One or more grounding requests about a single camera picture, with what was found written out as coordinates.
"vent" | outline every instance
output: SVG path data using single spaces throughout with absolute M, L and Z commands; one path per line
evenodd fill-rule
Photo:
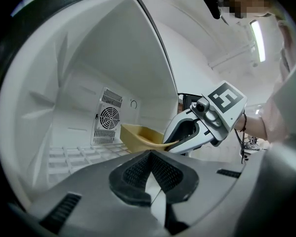
M 122 97 L 120 95 L 117 95 L 116 93 L 110 91 L 108 88 L 104 91 L 102 102 L 116 106 L 121 107 L 122 105 Z
M 115 131 L 94 131 L 94 144 L 110 144 L 115 138 Z
M 101 112 L 100 123 L 104 129 L 111 130 L 117 126 L 119 122 L 118 111 L 113 107 L 107 107 Z
M 79 195 L 67 194 L 40 224 L 52 233 L 58 234 L 80 199 Z
M 217 174 L 224 175 L 224 176 L 230 176 L 234 178 L 239 178 L 241 173 L 240 172 L 235 172 L 235 171 L 230 171 L 226 169 L 219 169 L 216 172 Z

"robotic arm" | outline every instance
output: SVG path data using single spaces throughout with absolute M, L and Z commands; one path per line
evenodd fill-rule
M 217 147 L 242 115 L 247 97 L 226 81 L 212 88 L 190 109 L 176 115 L 168 126 L 163 144 L 178 141 L 168 151 L 183 154 L 206 143 Z

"ceiling light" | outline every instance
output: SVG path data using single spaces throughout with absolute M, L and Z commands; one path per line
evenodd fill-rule
M 263 62 L 265 61 L 265 49 L 264 49 L 264 42 L 263 42 L 263 36 L 262 36 L 260 24 L 257 20 L 254 20 L 250 22 L 250 25 L 256 38 L 260 61 Z

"bracelet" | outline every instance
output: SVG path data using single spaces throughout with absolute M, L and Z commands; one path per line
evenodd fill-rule
M 243 115 L 245 116 L 245 125 L 243 126 L 243 129 L 240 132 L 246 131 L 247 115 L 245 113 Z

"white wall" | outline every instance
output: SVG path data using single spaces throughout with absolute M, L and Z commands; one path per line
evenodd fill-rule
M 170 27 L 155 23 L 169 55 L 178 93 L 200 95 L 220 81 L 200 50 Z

